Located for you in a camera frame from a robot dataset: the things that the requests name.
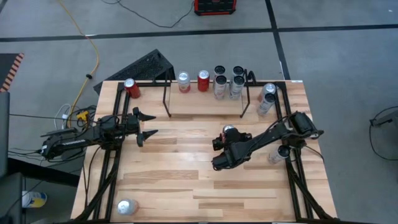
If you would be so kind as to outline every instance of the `white cable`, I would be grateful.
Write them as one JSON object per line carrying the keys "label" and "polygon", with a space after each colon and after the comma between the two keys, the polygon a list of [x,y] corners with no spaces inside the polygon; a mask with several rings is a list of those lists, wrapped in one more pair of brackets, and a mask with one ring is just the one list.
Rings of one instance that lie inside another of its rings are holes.
{"label": "white cable", "polygon": [[[60,114],[61,110],[62,110],[64,107],[67,107],[67,109],[65,110],[65,114],[69,114],[70,109],[72,108],[72,106],[70,106],[70,104],[68,104],[68,103],[65,103],[65,104],[62,105],[61,108],[58,110],[58,112],[57,112],[57,114],[55,115],[54,118],[57,118],[57,117],[58,117],[58,115]],[[63,121],[62,129],[65,127],[65,121],[66,121],[66,120]],[[55,126],[55,129],[58,130],[58,127],[57,127],[57,119],[54,119],[54,126]]]}

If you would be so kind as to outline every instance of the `black can lid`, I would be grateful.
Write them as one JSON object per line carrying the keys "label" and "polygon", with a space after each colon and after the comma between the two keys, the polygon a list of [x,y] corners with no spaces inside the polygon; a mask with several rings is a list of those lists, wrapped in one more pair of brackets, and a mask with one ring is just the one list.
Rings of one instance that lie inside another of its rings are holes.
{"label": "black can lid", "polygon": [[234,82],[238,85],[243,85],[244,83],[244,78],[242,76],[235,76],[234,77]]}
{"label": "black can lid", "polygon": [[215,71],[217,74],[222,75],[222,74],[225,73],[225,68],[224,68],[224,66],[219,65],[219,66],[217,66],[217,67],[214,69],[214,71]]}
{"label": "black can lid", "polygon": [[234,71],[234,73],[235,73],[236,75],[242,75],[242,74],[243,74],[243,68],[240,67],[240,66],[235,66],[234,69],[233,69],[233,71]]}
{"label": "black can lid", "polygon": [[275,95],[272,93],[267,93],[264,98],[266,99],[267,102],[270,103],[273,103],[276,100]]}
{"label": "black can lid", "polygon": [[218,84],[225,84],[226,83],[226,77],[224,75],[218,75],[216,78],[216,82]]}
{"label": "black can lid", "polygon": [[288,146],[279,146],[278,153],[282,157],[288,157],[290,154],[290,148]]}

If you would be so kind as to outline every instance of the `orange warning stripe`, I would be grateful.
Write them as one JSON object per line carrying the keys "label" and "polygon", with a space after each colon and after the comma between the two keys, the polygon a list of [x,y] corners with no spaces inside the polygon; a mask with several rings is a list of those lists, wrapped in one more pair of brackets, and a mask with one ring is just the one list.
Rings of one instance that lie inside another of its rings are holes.
{"label": "orange warning stripe", "polygon": [[22,59],[24,58],[24,54],[20,53],[16,59],[14,60],[14,64],[11,66],[10,71],[0,88],[0,92],[8,91],[10,89],[11,83],[14,80],[15,75],[17,75],[17,71],[19,66],[21,65]]}

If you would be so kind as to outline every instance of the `wooden tabletop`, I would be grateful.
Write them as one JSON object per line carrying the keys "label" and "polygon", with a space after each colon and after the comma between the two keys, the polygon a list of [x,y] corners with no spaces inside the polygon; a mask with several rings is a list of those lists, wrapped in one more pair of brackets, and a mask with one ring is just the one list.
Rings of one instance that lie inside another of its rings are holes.
{"label": "wooden tabletop", "polygon": [[[97,118],[112,114],[117,85],[116,81],[103,83]],[[304,84],[288,81],[286,85],[292,111],[304,111],[311,118]],[[270,165],[267,161],[268,153],[277,148],[280,141],[254,152],[249,162],[235,169],[217,172],[211,166],[212,158],[220,154],[220,151],[213,151],[211,140],[220,134],[224,125],[233,124],[239,131],[255,136],[264,132],[277,119],[275,106],[265,117],[257,115],[259,103],[256,98],[260,90],[261,87],[251,87],[251,104],[243,118],[236,115],[169,118],[162,104],[163,88],[142,87],[142,96],[131,100],[129,111],[138,106],[143,113],[156,116],[155,120],[141,123],[141,127],[144,131],[158,129],[159,132],[141,148],[136,145],[135,135],[128,136],[124,141],[111,221],[294,221],[285,163]],[[307,143],[320,151],[318,141],[308,140]],[[87,149],[86,173],[96,148],[97,146],[91,146]],[[103,157],[104,151],[100,150],[93,160],[89,200],[98,189]],[[325,211],[335,217],[335,206],[321,158],[303,149],[302,160],[309,191]],[[299,189],[298,197],[302,216],[305,217]],[[100,217],[104,217],[107,198],[108,191],[103,197]],[[124,198],[138,201],[140,209],[135,215],[117,213],[116,205]],[[84,201],[84,181],[81,175],[71,218],[83,211]]]}

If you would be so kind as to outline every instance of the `gray floor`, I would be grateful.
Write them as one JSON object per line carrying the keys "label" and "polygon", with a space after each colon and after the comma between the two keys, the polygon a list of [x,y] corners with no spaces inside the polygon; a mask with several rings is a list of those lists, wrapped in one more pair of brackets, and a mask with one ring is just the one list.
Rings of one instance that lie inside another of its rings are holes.
{"label": "gray floor", "polygon": [[[170,25],[189,10],[189,0],[123,1],[148,18]],[[66,7],[86,34],[270,28],[263,0],[238,0],[231,16],[198,17],[191,13],[173,29],[154,27],[118,5],[100,1],[67,0]],[[355,26],[398,23],[398,3],[381,0],[272,0],[278,27]],[[8,0],[0,13],[0,37],[78,35],[56,1]],[[317,127],[325,130],[320,144],[333,200],[342,220],[395,223],[398,220],[398,162],[375,156],[368,140],[369,119],[397,105],[398,30],[347,30],[281,33],[292,79],[304,80]],[[95,40],[100,66],[78,106],[96,104],[92,86],[154,49],[175,71],[211,70],[215,65],[240,65],[257,78],[283,79],[271,33],[187,35]],[[11,112],[53,116],[72,103],[84,76],[95,64],[85,40],[0,43],[0,53],[24,52],[25,58],[11,86]],[[36,149],[39,135],[54,129],[52,120],[11,119],[10,147]],[[393,126],[375,130],[378,151],[398,157]],[[76,161],[57,169],[72,171]],[[27,222],[66,219],[76,189],[45,183],[49,204],[28,211]]]}

